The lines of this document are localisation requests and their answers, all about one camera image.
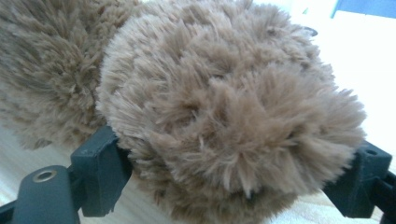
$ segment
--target shaggy fabric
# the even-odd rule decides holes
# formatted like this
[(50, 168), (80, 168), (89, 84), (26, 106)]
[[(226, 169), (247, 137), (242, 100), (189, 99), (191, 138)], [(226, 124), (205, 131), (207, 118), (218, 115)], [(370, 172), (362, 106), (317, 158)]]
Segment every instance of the shaggy fabric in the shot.
[(135, 0), (1, 0), (0, 119), (27, 148), (76, 148), (95, 110), (104, 48)]
[(260, 223), (334, 181), (364, 136), (357, 97), (276, 7), (148, 3), (101, 73), (136, 181), (190, 223)]
[(0, 0), (0, 119), (25, 147), (108, 122), (141, 189), (190, 223), (260, 223), (343, 173), (362, 105), (287, 14), (138, 4)]

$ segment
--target metal ring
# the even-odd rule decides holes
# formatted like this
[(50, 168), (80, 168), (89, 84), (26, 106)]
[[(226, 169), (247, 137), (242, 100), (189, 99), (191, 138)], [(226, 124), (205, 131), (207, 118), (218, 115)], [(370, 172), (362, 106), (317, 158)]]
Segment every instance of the metal ring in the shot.
[(56, 171), (55, 170), (45, 170), (33, 177), (33, 181), (36, 183), (42, 183), (46, 182), (48, 180), (51, 180), (53, 177), (56, 176)]

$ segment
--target brown shaggy fur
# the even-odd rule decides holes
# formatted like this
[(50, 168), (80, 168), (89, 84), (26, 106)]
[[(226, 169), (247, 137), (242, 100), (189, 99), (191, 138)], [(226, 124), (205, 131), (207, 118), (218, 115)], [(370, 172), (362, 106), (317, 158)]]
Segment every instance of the brown shaggy fur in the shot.
[(104, 48), (135, 0), (1, 0), (0, 119), (27, 148), (76, 148), (95, 111)]
[(226, 0), (139, 13), (107, 48), (98, 108), (173, 218), (259, 223), (343, 173), (362, 105), (288, 15)]
[(362, 105), (287, 14), (136, 4), (0, 1), (0, 118), (26, 147), (77, 147), (106, 120), (141, 189), (190, 223), (260, 223), (343, 173)]

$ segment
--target plush animal head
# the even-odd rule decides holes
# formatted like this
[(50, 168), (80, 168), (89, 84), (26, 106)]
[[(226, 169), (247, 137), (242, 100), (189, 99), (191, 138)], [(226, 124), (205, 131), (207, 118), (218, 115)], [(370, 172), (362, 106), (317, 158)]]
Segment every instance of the plush animal head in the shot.
[(0, 119), (30, 148), (78, 147), (107, 122), (173, 218), (260, 223), (363, 139), (362, 105), (318, 55), (251, 1), (3, 0)]
[(343, 173), (364, 136), (318, 54), (276, 7), (147, 3), (106, 50), (98, 109), (172, 217), (259, 223)]

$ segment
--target faux fur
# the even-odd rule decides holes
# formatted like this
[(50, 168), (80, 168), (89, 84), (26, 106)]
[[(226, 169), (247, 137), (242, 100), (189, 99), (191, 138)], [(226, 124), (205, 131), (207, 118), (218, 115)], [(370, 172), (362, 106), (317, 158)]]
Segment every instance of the faux fur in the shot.
[(1, 0), (0, 119), (27, 148), (76, 148), (95, 111), (104, 48), (135, 0)]
[(189, 223), (260, 223), (343, 173), (362, 105), (287, 14), (138, 4), (0, 0), (0, 119), (25, 147), (77, 147), (107, 122), (141, 189)]
[(175, 219), (260, 223), (343, 173), (364, 136), (356, 96), (276, 7), (148, 3), (106, 54), (98, 108)]

